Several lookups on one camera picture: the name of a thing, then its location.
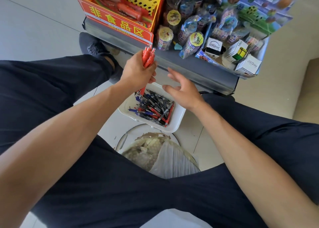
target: hand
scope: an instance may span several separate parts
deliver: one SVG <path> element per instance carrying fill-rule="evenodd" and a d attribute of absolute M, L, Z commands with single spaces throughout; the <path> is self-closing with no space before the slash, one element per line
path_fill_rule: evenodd
<path fill-rule="evenodd" d="M 205 103 L 196 86 L 189 79 L 186 79 L 182 74 L 171 68 L 168 68 L 168 71 L 169 74 L 167 76 L 179 82 L 181 86 L 173 88 L 170 85 L 163 85 L 163 89 L 169 93 L 178 104 L 193 112 L 199 104 Z"/>
<path fill-rule="evenodd" d="M 142 55 L 143 51 L 141 50 L 126 62 L 121 77 L 121 82 L 132 87 L 133 91 L 138 91 L 139 89 L 144 88 L 147 83 L 151 84 L 156 81 L 154 78 L 154 76 L 156 76 L 156 61 L 154 61 L 150 67 L 144 68 Z"/>

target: leg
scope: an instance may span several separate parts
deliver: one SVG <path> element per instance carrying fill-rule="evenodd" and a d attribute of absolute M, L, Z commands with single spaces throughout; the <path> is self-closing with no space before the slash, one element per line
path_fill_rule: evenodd
<path fill-rule="evenodd" d="M 111 73 L 105 58 L 90 55 L 1 61 L 1 153 L 34 127 L 70 108 Z M 32 211 L 49 227 L 139 227 L 170 208 L 165 199 L 168 184 L 97 136 Z"/>
<path fill-rule="evenodd" d="M 212 94 L 203 97 L 319 203 L 319 125 L 269 115 Z M 171 182 L 182 190 L 177 209 L 196 215 L 214 228 L 266 227 L 225 164 Z"/>

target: person's left hand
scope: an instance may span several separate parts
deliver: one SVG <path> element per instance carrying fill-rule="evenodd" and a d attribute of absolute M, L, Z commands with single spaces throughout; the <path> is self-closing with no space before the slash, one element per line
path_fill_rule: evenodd
<path fill-rule="evenodd" d="M 138 91 L 147 85 L 156 81 L 155 69 L 157 67 L 156 61 L 148 67 L 144 68 L 142 61 L 143 51 L 139 51 L 127 62 L 123 70 L 121 81 L 127 83 L 132 87 L 133 91 Z"/>

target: red sign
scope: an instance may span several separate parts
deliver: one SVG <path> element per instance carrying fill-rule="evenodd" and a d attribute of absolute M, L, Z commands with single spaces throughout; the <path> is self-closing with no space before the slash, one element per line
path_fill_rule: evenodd
<path fill-rule="evenodd" d="M 109 28 L 130 36 L 150 47 L 152 46 L 154 34 L 150 32 L 149 29 L 90 1 L 78 1 L 88 18 L 96 20 Z"/>

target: sneaker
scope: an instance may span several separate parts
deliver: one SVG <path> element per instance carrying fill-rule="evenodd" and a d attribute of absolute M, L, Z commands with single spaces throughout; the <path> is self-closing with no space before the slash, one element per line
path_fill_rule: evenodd
<path fill-rule="evenodd" d="M 88 33 L 80 33 L 79 43 L 82 54 L 90 54 L 92 56 L 106 56 L 113 61 L 115 69 L 109 79 L 112 84 L 117 83 L 121 79 L 123 73 L 122 67 L 113 57 L 113 55 L 110 54 L 110 52 L 106 49 L 100 39 Z"/>

